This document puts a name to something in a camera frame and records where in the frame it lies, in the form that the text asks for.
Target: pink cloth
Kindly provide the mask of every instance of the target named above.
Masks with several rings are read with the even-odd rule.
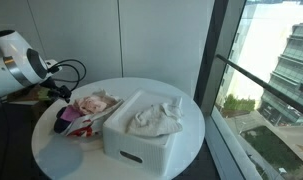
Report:
[[[72,122],[73,120],[75,120],[80,116],[81,116],[80,112],[74,109],[72,105],[69,105],[66,107],[60,118]]]
[[[102,112],[107,107],[107,103],[103,102],[103,100],[104,98],[92,95],[76,99],[73,106],[82,114],[95,114]]]

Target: storage box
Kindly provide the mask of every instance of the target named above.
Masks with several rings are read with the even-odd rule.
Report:
[[[127,134],[126,130],[135,114],[151,105],[168,103],[181,106],[181,101],[179,96],[138,89],[104,123],[106,155],[156,175],[165,174],[175,134],[149,138]]]

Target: table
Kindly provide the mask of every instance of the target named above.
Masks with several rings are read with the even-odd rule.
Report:
[[[155,176],[108,157],[103,152],[101,137],[64,137],[53,131],[55,115],[67,104],[56,101],[39,119],[32,135],[32,153],[41,170],[51,179],[172,179],[179,175],[198,154],[205,134],[204,118],[196,103],[181,90],[150,79],[116,78],[98,81],[73,91],[71,102],[92,94],[99,88],[124,100],[137,88],[170,92],[182,97],[184,113],[164,176]]]

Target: office building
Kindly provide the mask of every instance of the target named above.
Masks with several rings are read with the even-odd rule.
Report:
[[[287,42],[269,84],[303,104],[303,93],[299,90],[303,86],[303,23],[293,26]],[[265,91],[261,100],[260,113],[274,125],[303,124],[303,114],[269,92]]]
[[[287,38],[292,34],[292,26],[301,22],[303,5],[300,2],[247,3],[229,59],[269,82],[278,57],[287,45]],[[255,82],[227,67],[216,102],[223,106],[225,98],[233,94],[237,99],[254,99],[257,109],[263,93],[263,88]]]

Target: dark floor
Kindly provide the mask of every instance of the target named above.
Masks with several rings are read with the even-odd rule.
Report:
[[[35,124],[30,106],[4,104],[0,109],[0,179],[48,179],[32,157],[31,136]],[[175,178],[189,179],[220,179],[206,142],[193,163]]]

